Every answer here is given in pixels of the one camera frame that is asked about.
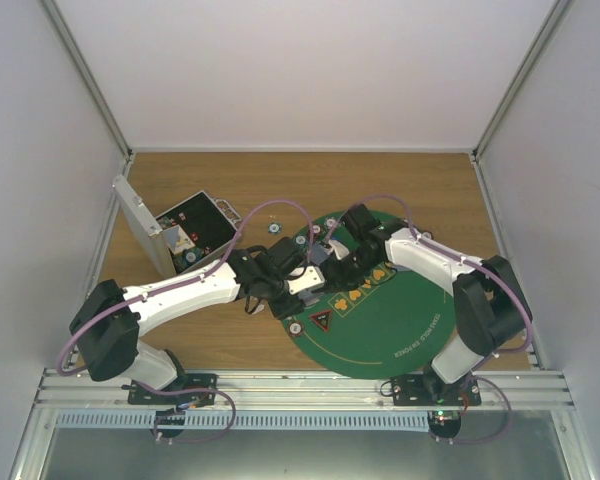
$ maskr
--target red triangle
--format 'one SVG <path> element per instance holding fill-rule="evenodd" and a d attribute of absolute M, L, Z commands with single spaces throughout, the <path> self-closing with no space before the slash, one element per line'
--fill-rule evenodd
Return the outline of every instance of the red triangle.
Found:
<path fill-rule="evenodd" d="M 329 331 L 329 325 L 331 325 L 331 310 L 314 313 L 313 315 L 309 315 L 309 318 L 325 332 Z"/>

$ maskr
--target case lid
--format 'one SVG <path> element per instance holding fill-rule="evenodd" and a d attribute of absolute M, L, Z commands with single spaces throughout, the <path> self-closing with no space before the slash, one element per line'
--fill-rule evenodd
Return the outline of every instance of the case lid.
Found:
<path fill-rule="evenodd" d="M 162 227 L 144 204 L 142 198 L 122 175 L 118 175 L 113 180 L 113 189 L 133 236 L 136 237 L 153 265 L 164 278 L 174 277 L 176 270 Z"/>

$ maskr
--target wooden table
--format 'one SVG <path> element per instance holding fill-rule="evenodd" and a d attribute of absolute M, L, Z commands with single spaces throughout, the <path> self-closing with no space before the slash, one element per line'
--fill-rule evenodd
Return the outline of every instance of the wooden table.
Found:
<path fill-rule="evenodd" d="M 476 177 L 466 155 L 376 153 L 152 153 L 138 154 L 130 183 L 154 214 L 199 190 L 227 199 L 245 216 L 262 202 L 287 198 L 313 217 L 342 210 L 373 193 L 392 193 L 410 205 L 416 224 L 460 251 L 497 252 Z M 403 216 L 391 201 L 371 208 Z M 271 245 L 276 221 L 292 235 L 305 222 L 292 207 L 274 205 L 249 223 L 242 245 Z M 118 285 L 161 280 L 120 213 L 101 279 Z M 207 308 L 164 324 L 143 337 L 171 349 L 186 368 L 320 369 L 295 348 L 268 309 L 247 316 L 243 302 Z M 489 369 L 528 369 L 525 354 L 494 360 Z"/>

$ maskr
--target gray floor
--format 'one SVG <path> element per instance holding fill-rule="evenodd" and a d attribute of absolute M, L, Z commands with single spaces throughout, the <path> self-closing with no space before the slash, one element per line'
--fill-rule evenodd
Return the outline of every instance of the gray floor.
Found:
<path fill-rule="evenodd" d="M 462 436 L 495 431 L 503 413 L 467 415 Z M 200 435 L 204 432 L 186 432 Z M 60 430 L 47 480 L 565 479 L 549 414 L 516 413 L 509 435 L 482 446 L 412 432 L 234 431 L 195 445 L 156 445 L 145 430 Z"/>

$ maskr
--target poker table mat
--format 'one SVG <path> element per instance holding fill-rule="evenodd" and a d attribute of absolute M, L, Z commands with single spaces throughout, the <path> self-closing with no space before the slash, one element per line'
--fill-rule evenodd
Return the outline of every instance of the poker table mat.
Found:
<path fill-rule="evenodd" d="M 316 240 L 326 235 L 327 220 L 341 213 L 315 220 L 321 228 Z M 372 213 L 383 222 L 395 218 Z M 305 228 L 293 238 L 307 233 Z M 356 248 L 342 226 L 333 237 Z M 388 378 L 417 370 L 440 352 L 454 330 L 453 297 L 415 272 L 392 267 L 378 265 L 362 287 L 322 296 L 302 314 L 283 320 L 283 327 L 311 359 L 348 377 Z"/>

